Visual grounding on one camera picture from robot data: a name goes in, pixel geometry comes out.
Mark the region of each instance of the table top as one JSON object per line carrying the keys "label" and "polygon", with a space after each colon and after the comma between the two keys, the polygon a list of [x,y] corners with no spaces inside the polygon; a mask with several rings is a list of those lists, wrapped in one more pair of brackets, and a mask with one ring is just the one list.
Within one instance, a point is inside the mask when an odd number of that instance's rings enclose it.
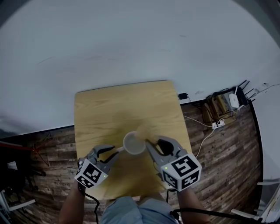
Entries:
{"label": "table top", "polygon": [[[99,144],[122,146],[124,136],[148,124],[157,135],[176,139],[192,152],[177,93],[171,81],[128,84],[84,91],[75,95],[75,139],[77,157],[85,157]],[[106,159],[113,153],[100,157]],[[149,153],[120,152],[100,185],[87,189],[95,198],[115,199],[163,191],[167,184],[156,175]]]}

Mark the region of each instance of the white cable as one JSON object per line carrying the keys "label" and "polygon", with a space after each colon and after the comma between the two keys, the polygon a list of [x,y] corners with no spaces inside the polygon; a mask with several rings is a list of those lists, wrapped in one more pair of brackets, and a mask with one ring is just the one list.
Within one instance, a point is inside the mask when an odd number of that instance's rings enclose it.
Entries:
{"label": "white cable", "polygon": [[[195,120],[195,119],[192,119],[192,118],[190,118],[190,117],[187,117],[187,116],[184,116],[184,117],[186,117],[186,118],[188,118],[188,119],[191,119],[191,120],[193,120],[193,121],[196,121],[196,122],[198,122],[198,123],[201,123],[201,122],[199,122],[199,121],[197,121],[197,120]],[[206,125],[206,124],[203,124],[203,123],[201,123],[202,125],[204,125],[204,126],[206,126],[206,127],[212,127],[212,126],[209,126],[209,125]]]}
{"label": "white cable", "polygon": [[200,153],[200,149],[201,149],[201,147],[202,147],[202,143],[200,144],[200,147],[199,147],[198,153],[197,153],[197,155],[196,155],[196,158],[197,158],[198,154]]}

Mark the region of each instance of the person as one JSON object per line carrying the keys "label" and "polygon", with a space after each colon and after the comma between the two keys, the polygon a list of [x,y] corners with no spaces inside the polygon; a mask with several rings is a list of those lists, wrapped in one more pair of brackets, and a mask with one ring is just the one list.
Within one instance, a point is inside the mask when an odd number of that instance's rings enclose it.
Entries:
{"label": "person", "polygon": [[[204,209],[194,191],[189,187],[177,193],[180,208]],[[125,196],[110,200],[101,217],[101,224],[176,224],[170,215],[171,206],[159,193],[141,196],[139,202]],[[208,215],[182,212],[184,224],[210,224]],[[82,224],[84,219],[84,195],[75,180],[60,214],[59,224]]]}

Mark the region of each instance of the white wall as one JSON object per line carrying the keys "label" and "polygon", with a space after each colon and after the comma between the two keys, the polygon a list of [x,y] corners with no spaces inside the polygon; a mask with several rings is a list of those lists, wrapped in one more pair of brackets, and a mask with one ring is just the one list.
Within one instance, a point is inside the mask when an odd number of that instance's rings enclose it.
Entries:
{"label": "white wall", "polygon": [[0,117],[18,133],[73,125],[76,92],[164,79],[200,100],[279,54],[231,0],[31,0],[0,28]]}
{"label": "white wall", "polygon": [[280,85],[259,94],[253,105],[262,140],[263,178],[280,178]]}

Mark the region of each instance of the power strip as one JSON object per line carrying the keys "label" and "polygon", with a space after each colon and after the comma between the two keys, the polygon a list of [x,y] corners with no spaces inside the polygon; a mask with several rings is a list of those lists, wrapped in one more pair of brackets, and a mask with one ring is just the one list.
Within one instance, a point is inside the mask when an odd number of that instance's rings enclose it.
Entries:
{"label": "power strip", "polygon": [[216,121],[214,123],[212,123],[212,129],[215,130],[219,127],[224,126],[224,119],[220,119],[219,121]]}

